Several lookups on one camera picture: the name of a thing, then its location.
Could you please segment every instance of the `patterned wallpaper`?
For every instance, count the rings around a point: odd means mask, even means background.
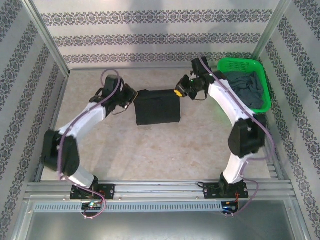
[[[311,239],[320,239],[320,6],[293,0],[260,58],[272,97],[269,126]]]
[[[0,239],[11,235],[64,82],[19,0],[0,3]]]
[[[279,0],[34,0],[69,68],[248,58]]]

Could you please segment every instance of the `green basket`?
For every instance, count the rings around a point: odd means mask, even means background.
[[[251,109],[255,113],[265,113],[271,107],[271,99],[268,90],[266,75],[264,67],[261,65],[260,62],[253,60],[253,59],[244,59],[244,58],[231,58],[225,57],[222,58],[218,62],[218,70],[222,73],[226,72],[243,72],[243,73],[251,73],[256,72],[260,79],[261,85],[263,87],[263,96],[262,100],[264,104],[262,105],[261,109]]]

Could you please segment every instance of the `robotic arm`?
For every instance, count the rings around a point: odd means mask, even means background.
[[[111,114],[116,106],[125,110],[136,99],[138,93],[129,85],[120,80],[122,89],[119,87],[115,94],[103,104],[98,105],[105,100],[113,91],[118,83],[118,76],[108,75],[103,88],[89,101],[86,108],[71,122],[60,128],[58,131],[48,130],[44,135],[42,149],[42,162],[53,171],[58,170],[58,150],[62,136],[65,134],[70,125],[78,119],[83,113],[87,112],[77,121],[66,135],[62,150],[62,173],[72,182],[87,189],[94,189],[98,184],[98,179],[80,165],[78,143],[89,133],[92,128]]]
[[[203,57],[202,60],[204,64],[209,67],[207,59]],[[265,144],[264,131],[255,124],[249,116],[255,118],[264,126],[266,125],[266,118],[264,115],[256,115],[247,108],[233,92],[221,72],[217,71],[214,73],[214,75],[220,79],[219,82],[217,82],[203,67],[198,58],[191,61],[191,64],[193,69],[191,77],[185,75],[177,84],[174,92],[179,97],[184,98],[189,96],[194,100],[198,92],[204,91],[206,98],[207,95],[214,98],[231,121],[233,128],[228,139],[231,156],[226,169],[221,173],[219,179],[219,194],[223,198],[228,198],[229,196],[234,196],[239,187],[243,186],[241,175],[247,164],[247,160],[251,158],[253,154],[257,153],[259,148]],[[117,82],[118,77],[116,75],[108,75],[104,87],[98,90],[95,96],[90,99],[87,107],[75,118],[78,119],[84,112],[88,112],[81,120],[73,124],[74,119],[58,131],[48,130],[44,136],[42,162],[46,167],[57,171],[58,150],[61,138],[69,126],[71,124],[73,125],[64,139],[61,170],[71,181],[87,189],[96,189],[98,187],[98,179],[81,167],[78,142],[80,142],[96,124],[111,114],[116,106],[120,106],[126,110],[138,95],[135,90],[129,85],[124,84],[124,81],[121,79],[122,89],[118,88],[109,100],[92,109],[93,106],[110,96],[116,89]],[[241,107],[239,107],[235,99],[230,96],[230,93],[234,95]]]
[[[209,68],[207,59],[205,57],[201,59]],[[215,99],[228,116],[233,127],[228,139],[231,156],[226,169],[220,175],[219,188],[221,196],[233,195],[243,182],[241,175],[248,159],[265,145],[264,131],[249,116],[255,118],[264,127],[267,120],[262,114],[256,115],[239,99],[220,71],[214,72],[214,75],[219,78],[219,82],[217,82],[198,58],[191,61],[191,64],[193,69],[191,77],[185,75],[177,84],[174,92],[179,97],[189,96],[195,100],[198,92],[204,91],[205,98],[209,95]]]

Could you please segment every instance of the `dark cloth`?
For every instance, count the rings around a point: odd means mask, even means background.
[[[230,71],[223,73],[232,90],[250,109],[261,109],[264,104],[264,89],[257,73]]]
[[[138,91],[134,100],[137,125],[179,123],[180,97],[173,89],[160,91]]]

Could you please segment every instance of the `metal base plate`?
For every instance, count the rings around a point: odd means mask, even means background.
[[[104,195],[106,200],[113,200],[115,195],[115,184],[99,184],[98,192]],[[94,195],[88,191],[77,188],[72,185],[70,200],[101,200],[97,195]]]
[[[99,184],[114,184],[116,191],[114,201],[127,202],[198,202],[205,199],[204,190],[197,185],[199,182],[216,183],[218,179],[199,180],[162,180],[162,181],[115,181],[100,180]],[[297,199],[290,180],[256,179],[259,183],[259,191],[254,201],[261,200],[287,200]],[[252,196],[257,188],[253,182],[247,182],[246,187],[249,196]],[[45,202],[48,199],[69,200],[72,184],[67,181],[41,181],[30,182],[23,197],[24,201]],[[226,201],[234,201],[233,195]]]
[[[249,197],[247,184],[242,182],[239,184],[239,188],[236,191],[239,199],[247,199]],[[205,199],[235,199],[235,193],[221,195],[218,182],[206,182],[203,183],[203,194]]]

